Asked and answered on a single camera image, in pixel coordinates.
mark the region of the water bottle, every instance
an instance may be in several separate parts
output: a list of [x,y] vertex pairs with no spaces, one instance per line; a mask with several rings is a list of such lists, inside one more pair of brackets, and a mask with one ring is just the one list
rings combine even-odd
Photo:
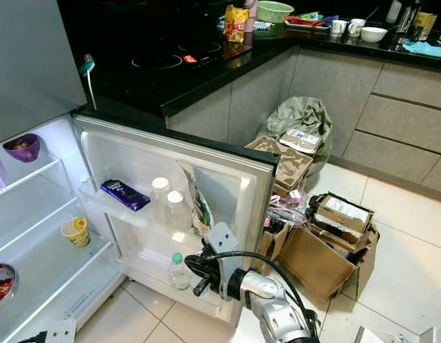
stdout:
[[192,231],[192,210],[185,201],[183,193],[179,191],[168,193],[165,217],[167,224],[172,229]]
[[188,270],[183,263],[182,254],[176,252],[172,255],[172,262],[169,265],[169,282],[174,288],[181,291],[190,287]]
[[155,208],[155,219],[164,221],[164,209],[168,193],[171,191],[166,177],[157,177],[152,181],[152,204]]

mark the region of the green bottle cap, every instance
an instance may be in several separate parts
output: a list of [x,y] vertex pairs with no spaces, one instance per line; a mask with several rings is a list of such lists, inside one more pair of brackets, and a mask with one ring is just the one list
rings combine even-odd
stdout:
[[181,264],[182,263],[182,254],[180,252],[175,252],[172,255],[172,263]]

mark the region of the white tile floor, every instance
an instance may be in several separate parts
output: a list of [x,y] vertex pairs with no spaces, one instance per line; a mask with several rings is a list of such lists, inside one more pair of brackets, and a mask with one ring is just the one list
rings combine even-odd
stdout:
[[[358,301],[349,289],[325,305],[322,343],[353,343],[360,325],[403,334],[411,343],[441,325],[441,203],[328,164],[312,194],[330,190],[376,211],[376,265]],[[143,287],[124,282],[77,334],[78,343],[261,343],[244,310],[234,331]]]

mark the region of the white mug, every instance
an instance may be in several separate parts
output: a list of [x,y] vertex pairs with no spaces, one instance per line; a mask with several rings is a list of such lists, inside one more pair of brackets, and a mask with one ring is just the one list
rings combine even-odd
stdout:
[[349,24],[349,36],[360,37],[362,33],[362,27],[365,26],[366,21],[364,19],[352,19]]
[[332,21],[332,36],[342,36],[344,30],[346,29],[347,22],[345,20],[334,20]]

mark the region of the open refrigerator door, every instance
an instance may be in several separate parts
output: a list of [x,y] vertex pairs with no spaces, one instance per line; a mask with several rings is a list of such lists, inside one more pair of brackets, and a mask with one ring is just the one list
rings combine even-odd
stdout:
[[[214,223],[225,222],[237,237],[239,249],[253,252],[278,157],[260,153],[265,159],[253,160],[255,151],[243,149],[241,154],[233,154],[228,149],[197,144],[187,135],[178,139],[172,132],[175,138],[171,138],[169,130],[155,134],[86,116],[74,116],[74,124],[93,176],[80,186],[81,196],[88,214],[107,215],[110,236],[117,240],[121,271],[182,304],[237,325],[242,308],[239,302],[224,302],[210,290],[194,296],[192,287],[200,280],[195,275],[191,276],[192,287],[184,291],[169,282],[173,253],[196,254],[202,248],[202,238],[159,219],[152,202],[134,212],[100,187],[110,179],[119,180],[149,196],[152,180],[165,177],[172,189],[191,199],[189,173],[206,199]],[[244,268],[249,266],[250,261],[244,261]]]

